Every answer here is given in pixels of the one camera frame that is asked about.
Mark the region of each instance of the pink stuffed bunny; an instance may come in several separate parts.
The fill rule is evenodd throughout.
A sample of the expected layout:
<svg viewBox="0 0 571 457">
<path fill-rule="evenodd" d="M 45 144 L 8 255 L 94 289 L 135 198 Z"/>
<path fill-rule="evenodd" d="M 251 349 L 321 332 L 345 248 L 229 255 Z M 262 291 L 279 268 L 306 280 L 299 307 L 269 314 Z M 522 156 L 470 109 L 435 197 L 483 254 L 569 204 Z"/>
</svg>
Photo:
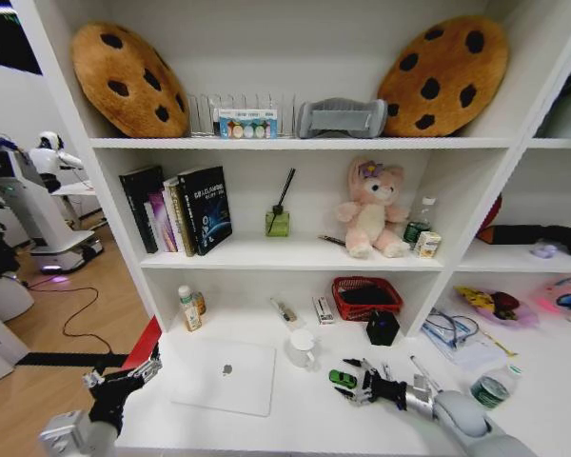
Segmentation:
<svg viewBox="0 0 571 457">
<path fill-rule="evenodd" d="M 352 257 L 364 258 L 374 246 L 385 257 L 403 257 L 410 246 L 389 227 L 408 217 L 408 210 L 395 207 L 404 181 L 404 169 L 385 167 L 358 157 L 349 166 L 351 202 L 336 208 L 336 218 L 346 222 L 346 249 Z"/>
</svg>

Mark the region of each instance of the gray eye mask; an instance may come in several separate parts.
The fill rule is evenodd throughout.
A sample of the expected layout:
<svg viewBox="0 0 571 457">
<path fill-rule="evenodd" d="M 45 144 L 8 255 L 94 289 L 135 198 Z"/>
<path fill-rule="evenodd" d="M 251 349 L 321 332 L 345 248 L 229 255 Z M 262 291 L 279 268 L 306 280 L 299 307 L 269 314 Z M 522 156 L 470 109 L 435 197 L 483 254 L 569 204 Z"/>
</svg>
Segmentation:
<svg viewBox="0 0 571 457">
<path fill-rule="evenodd" d="M 344 132 L 353 138 L 375 138 L 383 132 L 386 121 L 385 100 L 362 103 L 328 98 L 301 105 L 296 133 L 299 138 L 312 138 L 327 131 Z"/>
</svg>

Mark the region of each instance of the wooden floor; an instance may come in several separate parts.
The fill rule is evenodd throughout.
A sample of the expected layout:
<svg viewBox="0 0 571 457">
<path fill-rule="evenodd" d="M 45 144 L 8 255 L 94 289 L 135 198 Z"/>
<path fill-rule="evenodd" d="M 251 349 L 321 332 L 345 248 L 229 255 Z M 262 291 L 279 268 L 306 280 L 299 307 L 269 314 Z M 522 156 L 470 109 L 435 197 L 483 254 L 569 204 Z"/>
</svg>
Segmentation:
<svg viewBox="0 0 571 457">
<path fill-rule="evenodd" d="M 86 221 L 92 224 L 93 218 Z M 70 324 L 72 332 L 91 331 L 109 341 L 116 353 L 129 353 L 148 322 L 140 298 L 108 226 L 97 230 L 105 252 L 84 268 L 38 288 L 93 286 L 99 300 Z M 19 255 L 20 279 L 31 285 L 48 277 L 36 272 L 25 252 Z M 33 292 L 35 304 L 7 323 L 32 351 L 106 352 L 93 338 L 68 338 L 64 322 L 93 298 L 89 290 L 69 293 Z M 0 380 L 0 457 L 46 455 L 36 437 L 50 417 L 73 409 L 89 409 L 91 397 L 81 377 L 88 368 L 18 367 Z"/>
</svg>

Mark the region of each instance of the black book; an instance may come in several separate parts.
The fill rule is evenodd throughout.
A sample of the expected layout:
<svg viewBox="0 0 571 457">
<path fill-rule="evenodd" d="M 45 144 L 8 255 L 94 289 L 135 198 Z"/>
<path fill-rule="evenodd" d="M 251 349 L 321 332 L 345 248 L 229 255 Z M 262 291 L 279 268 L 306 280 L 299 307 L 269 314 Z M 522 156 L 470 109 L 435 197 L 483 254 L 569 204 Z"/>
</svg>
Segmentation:
<svg viewBox="0 0 571 457">
<path fill-rule="evenodd" d="M 156 252 L 158 248 L 144 203 L 148 201 L 149 194 L 161 191 L 163 188 L 163 169 L 159 165 L 151 165 L 121 174 L 119 178 L 146 252 L 149 254 Z"/>
<path fill-rule="evenodd" d="M 222 167 L 190 169 L 178 174 L 180 200 L 200 255 L 232 233 Z"/>
</svg>

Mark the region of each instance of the black small cube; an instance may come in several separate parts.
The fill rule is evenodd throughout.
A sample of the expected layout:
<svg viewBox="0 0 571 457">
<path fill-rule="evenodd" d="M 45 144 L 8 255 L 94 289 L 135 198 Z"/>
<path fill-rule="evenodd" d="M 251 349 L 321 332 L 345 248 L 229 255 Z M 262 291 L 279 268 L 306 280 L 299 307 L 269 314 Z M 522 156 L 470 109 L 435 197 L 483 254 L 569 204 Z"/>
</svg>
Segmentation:
<svg viewBox="0 0 571 457">
<path fill-rule="evenodd" d="M 365 332 L 370 338 L 370 343 L 374 346 L 391 346 L 398 334 L 400 324 L 396 321 L 393 312 L 377 311 L 370 314 L 370 320 L 365 328 Z"/>
</svg>

